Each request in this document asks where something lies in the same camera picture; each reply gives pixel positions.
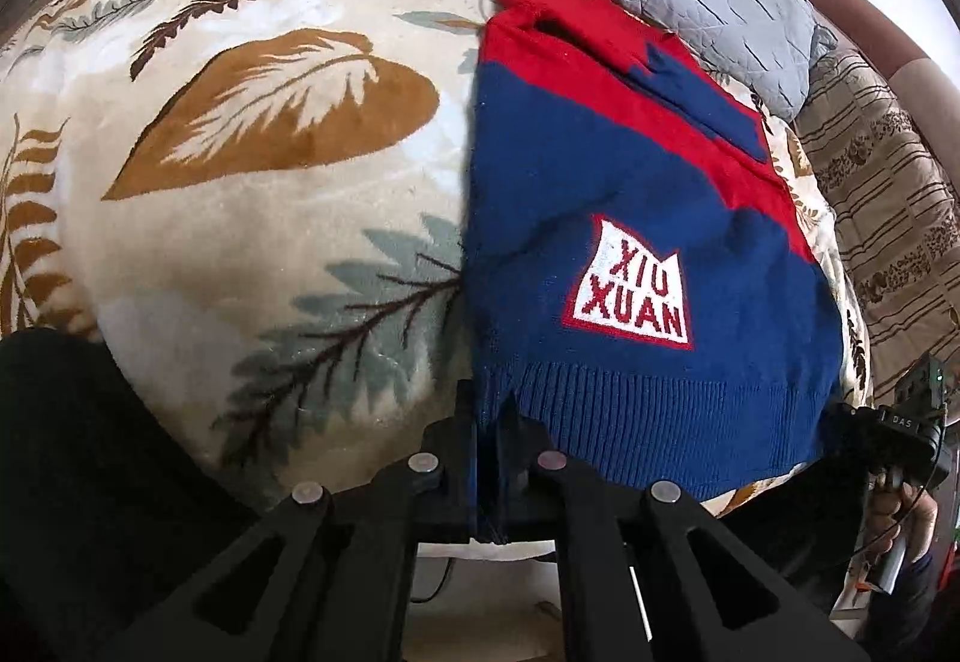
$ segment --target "human hand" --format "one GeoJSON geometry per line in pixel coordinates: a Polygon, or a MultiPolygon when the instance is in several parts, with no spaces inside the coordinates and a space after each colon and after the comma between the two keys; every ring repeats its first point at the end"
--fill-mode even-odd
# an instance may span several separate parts
{"type": "MultiPolygon", "coordinates": [[[[901,534],[901,525],[894,520],[894,514],[901,507],[910,507],[913,498],[917,496],[917,489],[908,483],[896,491],[874,491],[870,499],[870,508],[867,513],[866,538],[870,540],[882,531],[892,526],[882,538],[867,549],[867,559],[876,562],[894,545],[894,540],[901,534]]],[[[933,542],[933,531],[937,525],[937,501],[924,492],[917,505],[907,519],[907,533],[909,538],[906,547],[906,560],[915,562],[930,550],[933,542]]]]}

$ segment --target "metal screw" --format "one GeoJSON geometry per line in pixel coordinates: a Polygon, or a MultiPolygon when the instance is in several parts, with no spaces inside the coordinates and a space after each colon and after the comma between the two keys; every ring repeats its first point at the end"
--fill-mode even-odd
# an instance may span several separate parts
{"type": "Polygon", "coordinates": [[[432,473],[440,466],[440,459],[429,451],[421,451],[407,459],[407,466],[415,473],[432,473]]]}
{"type": "Polygon", "coordinates": [[[320,498],[323,497],[323,486],[315,480],[304,480],[303,483],[294,486],[291,496],[296,504],[314,504],[314,502],[320,502],[320,498]]]}
{"type": "Polygon", "coordinates": [[[566,456],[559,451],[543,451],[536,458],[536,463],[544,470],[563,470],[566,466],[566,456]]]}
{"type": "Polygon", "coordinates": [[[650,494],[658,502],[677,502],[680,499],[680,486],[672,480],[658,480],[651,486],[650,494]]]}

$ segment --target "red fabric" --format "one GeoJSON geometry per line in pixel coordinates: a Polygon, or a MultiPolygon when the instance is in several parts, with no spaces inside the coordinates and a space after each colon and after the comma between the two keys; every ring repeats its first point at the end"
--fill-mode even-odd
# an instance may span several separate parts
{"type": "Polygon", "coordinates": [[[944,562],[944,570],[940,574],[940,581],[937,584],[938,591],[942,592],[944,589],[947,588],[947,584],[949,584],[950,579],[952,577],[954,579],[956,578],[956,571],[953,566],[954,563],[956,562],[956,554],[957,554],[957,545],[956,543],[954,543],[952,546],[950,546],[950,550],[947,553],[947,561],[944,562]]]}
{"type": "MultiPolygon", "coordinates": [[[[499,62],[532,85],[656,140],[666,151],[702,170],[726,207],[754,209],[769,216],[784,228],[790,249],[816,264],[797,224],[790,192],[769,160],[757,162],[725,141],[707,138],[616,76],[631,68],[646,68],[648,45],[702,74],[679,37],[637,21],[610,0],[500,2],[506,10],[487,24],[481,60],[499,62]],[[597,62],[607,69],[597,69],[597,62]]],[[[719,86],[716,90],[761,128],[760,115],[719,86]]],[[[762,132],[760,138],[766,139],[762,132]]]]}

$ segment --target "blanket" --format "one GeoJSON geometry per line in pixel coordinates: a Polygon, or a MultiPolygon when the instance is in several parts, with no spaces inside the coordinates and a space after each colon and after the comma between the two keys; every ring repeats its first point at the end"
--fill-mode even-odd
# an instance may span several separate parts
{"type": "Polygon", "coordinates": [[[840,257],[870,333],[875,401],[930,351],[960,369],[960,202],[886,81],[855,50],[811,73],[797,117],[836,212],[840,257]]]}

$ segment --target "knit sweater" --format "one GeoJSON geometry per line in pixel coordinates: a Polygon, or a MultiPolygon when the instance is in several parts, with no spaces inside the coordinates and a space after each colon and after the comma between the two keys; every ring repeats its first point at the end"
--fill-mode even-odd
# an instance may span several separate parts
{"type": "Polygon", "coordinates": [[[760,116],[609,0],[498,0],[464,293],[477,417],[512,394],[608,480],[698,498],[816,449],[841,325],[760,116]]]}

